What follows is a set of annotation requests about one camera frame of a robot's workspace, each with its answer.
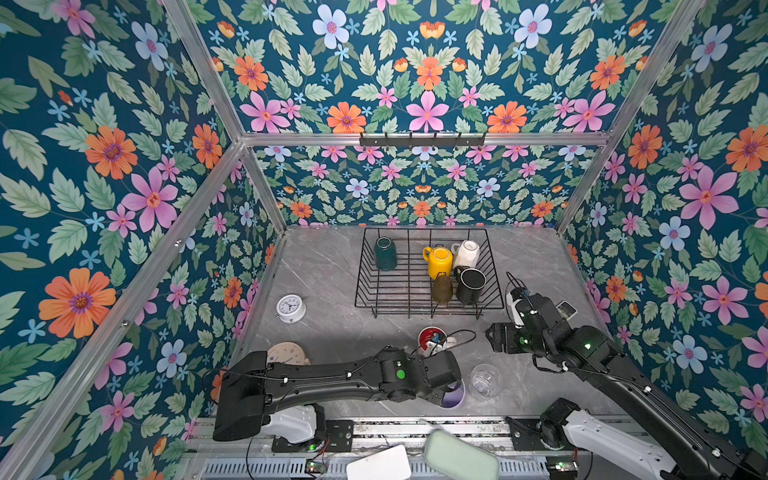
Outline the dark green mug cream inside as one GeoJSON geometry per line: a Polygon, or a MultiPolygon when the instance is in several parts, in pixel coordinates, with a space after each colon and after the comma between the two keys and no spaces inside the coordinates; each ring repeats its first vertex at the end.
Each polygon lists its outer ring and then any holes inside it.
{"type": "Polygon", "coordinates": [[[397,267],[397,250],[390,237],[379,237],[374,245],[376,266],[381,271],[392,271],[397,267]]]}

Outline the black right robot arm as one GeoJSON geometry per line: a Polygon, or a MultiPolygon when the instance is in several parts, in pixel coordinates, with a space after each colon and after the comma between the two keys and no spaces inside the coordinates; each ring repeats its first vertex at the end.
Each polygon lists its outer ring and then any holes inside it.
{"type": "Polygon", "coordinates": [[[622,353],[609,335],[574,327],[575,308],[516,287],[508,296],[507,322],[485,331],[497,353],[549,362],[550,374],[571,373],[619,405],[650,442],[602,423],[572,401],[558,399],[539,420],[536,435],[556,449],[586,449],[640,479],[764,479],[767,457],[739,450],[684,411],[622,353]]]}

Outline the olive green glass tumbler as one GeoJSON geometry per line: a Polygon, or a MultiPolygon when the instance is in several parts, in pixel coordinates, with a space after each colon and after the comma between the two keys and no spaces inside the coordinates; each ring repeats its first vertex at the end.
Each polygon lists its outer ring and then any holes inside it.
{"type": "Polygon", "coordinates": [[[439,272],[432,282],[431,297],[437,304],[449,303],[453,297],[453,283],[448,273],[439,272]]]}

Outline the yellow mug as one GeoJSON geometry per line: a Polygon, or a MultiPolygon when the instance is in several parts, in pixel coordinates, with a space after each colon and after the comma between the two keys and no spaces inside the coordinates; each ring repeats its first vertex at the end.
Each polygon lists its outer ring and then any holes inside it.
{"type": "Polygon", "coordinates": [[[425,247],[422,255],[427,262],[431,280],[436,280],[442,275],[450,275],[453,268],[453,253],[450,249],[444,246],[425,247]]]}

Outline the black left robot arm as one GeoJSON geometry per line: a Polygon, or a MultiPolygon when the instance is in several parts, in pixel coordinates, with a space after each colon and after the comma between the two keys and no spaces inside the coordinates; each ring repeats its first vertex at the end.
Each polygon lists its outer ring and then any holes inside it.
{"type": "Polygon", "coordinates": [[[360,360],[319,365],[277,363],[266,351],[253,351],[222,375],[212,439],[232,442],[264,434],[290,445],[322,442],[323,402],[421,399],[438,405],[461,379],[450,351],[424,357],[386,346],[360,360]]]}

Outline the white ceramic mug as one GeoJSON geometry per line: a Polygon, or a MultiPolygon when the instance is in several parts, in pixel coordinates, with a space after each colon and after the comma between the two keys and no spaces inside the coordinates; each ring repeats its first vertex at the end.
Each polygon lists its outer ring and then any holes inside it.
{"type": "Polygon", "coordinates": [[[479,259],[480,246],[473,240],[464,240],[451,245],[453,267],[475,268],[479,259]]]}

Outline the black mug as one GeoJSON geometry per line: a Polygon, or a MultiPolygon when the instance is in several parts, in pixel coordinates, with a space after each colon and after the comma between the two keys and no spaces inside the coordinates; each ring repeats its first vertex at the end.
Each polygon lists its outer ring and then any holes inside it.
{"type": "Polygon", "coordinates": [[[454,268],[454,276],[458,301],[463,305],[477,304],[486,285],[485,274],[477,268],[457,266],[454,268]]]}

